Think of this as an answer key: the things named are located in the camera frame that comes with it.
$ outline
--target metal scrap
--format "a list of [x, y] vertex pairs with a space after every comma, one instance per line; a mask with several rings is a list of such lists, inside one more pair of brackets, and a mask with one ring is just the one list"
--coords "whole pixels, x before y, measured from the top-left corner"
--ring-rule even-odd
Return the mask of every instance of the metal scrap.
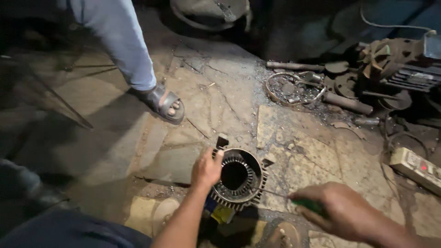
[[[308, 72], [307, 72], [307, 71], [305, 71], [305, 72], [301, 72], [301, 73], [298, 73], [297, 75], [289, 74], [289, 73], [284, 73], [284, 72], [276, 73], [276, 74], [270, 76], [270, 77], [266, 80], [266, 83], [265, 83], [266, 92], [268, 93], [268, 95], [270, 96], [270, 98], [273, 99], [275, 102], [280, 103], [281, 105], [286, 106], [286, 107], [295, 107], [295, 106], [296, 106], [296, 103], [300, 102], [300, 98], [299, 98], [299, 97], [297, 97], [297, 96], [293, 96], [292, 98], [289, 98], [289, 99], [283, 100], [283, 99], [281, 99], [280, 97], [276, 96], [275, 92], [272, 92], [272, 91], [271, 91], [271, 87], [270, 87], [270, 85], [269, 85], [270, 80], [273, 79], [273, 78], [275, 78], [275, 77], [288, 76], [288, 77], [291, 77], [291, 78], [294, 79], [294, 81], [295, 81], [295, 84], [294, 84], [294, 85], [297, 85], [299, 82], [302, 82], [302, 83], [304, 83], [304, 84], [309, 84], [309, 85], [312, 85], [312, 86], [315, 86], [315, 87], [318, 87], [318, 88], [322, 88], [322, 90], [318, 93], [318, 95], [315, 96], [312, 100], [309, 100], [309, 101], [308, 101], [308, 100], [305, 100], [305, 101], [302, 102], [303, 104], [310, 104], [310, 103], [313, 103], [314, 101], [316, 101], [317, 99], [319, 99], [319, 98], [320, 98], [320, 97], [326, 92], [327, 88], [326, 88], [326, 86], [324, 86], [324, 85], [322, 85], [322, 84], [319, 84], [319, 83], [311, 83], [311, 82], [308, 82], [308, 81], [306, 81], [306, 80], [304, 80], [303, 78], [300, 77], [300, 75], [303, 76], [303, 75], [305, 75], [306, 73], [308, 73]], [[291, 95], [292, 93], [290, 93], [290, 89], [286, 89], [287, 87], [286, 87], [285, 85], [283, 85], [283, 87], [282, 87], [282, 93], [283, 93], [283, 95]]]
[[334, 126], [335, 128], [345, 128], [348, 130], [351, 130], [352, 132], [354, 132], [360, 139], [364, 139], [366, 140], [366, 136], [363, 134], [363, 132], [355, 127], [349, 126], [348, 124], [344, 123], [344, 122], [332, 122], [331, 126]]

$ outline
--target sandal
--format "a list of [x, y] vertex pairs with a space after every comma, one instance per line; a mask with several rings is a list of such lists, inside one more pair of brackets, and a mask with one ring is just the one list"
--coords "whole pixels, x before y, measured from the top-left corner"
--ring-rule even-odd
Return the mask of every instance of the sandal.
[[138, 91], [138, 98], [155, 113], [163, 118], [180, 122], [184, 118], [184, 104], [173, 92], [166, 90], [161, 84], [156, 85], [148, 93]]

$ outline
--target power strip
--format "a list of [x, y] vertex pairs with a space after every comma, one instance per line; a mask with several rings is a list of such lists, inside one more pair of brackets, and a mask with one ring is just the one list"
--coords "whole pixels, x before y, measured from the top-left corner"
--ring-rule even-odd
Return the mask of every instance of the power strip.
[[441, 168], [401, 147], [392, 152], [389, 166], [441, 196]]

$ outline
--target toe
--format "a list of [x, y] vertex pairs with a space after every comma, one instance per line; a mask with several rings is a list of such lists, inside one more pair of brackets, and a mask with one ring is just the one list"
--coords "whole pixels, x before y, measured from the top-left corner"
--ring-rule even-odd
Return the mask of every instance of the toe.
[[175, 114], [176, 114], [176, 110], [174, 108], [169, 108], [168, 109], [168, 115], [174, 116]]

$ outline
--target metal disc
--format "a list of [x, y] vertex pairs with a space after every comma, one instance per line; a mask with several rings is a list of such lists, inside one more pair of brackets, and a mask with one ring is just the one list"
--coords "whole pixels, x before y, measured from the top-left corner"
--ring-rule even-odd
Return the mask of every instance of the metal disc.
[[294, 85], [292, 85], [292, 83], [286, 83], [282, 86], [282, 93], [284, 95], [291, 95], [292, 93], [294, 93]]
[[331, 73], [342, 73], [347, 71], [349, 63], [347, 61], [337, 61], [325, 64], [325, 69]]
[[346, 73], [345, 75], [341, 75], [335, 78], [334, 90], [340, 96], [349, 98], [349, 99], [358, 99], [354, 92], [355, 81], [352, 78], [356, 76], [353, 73]]

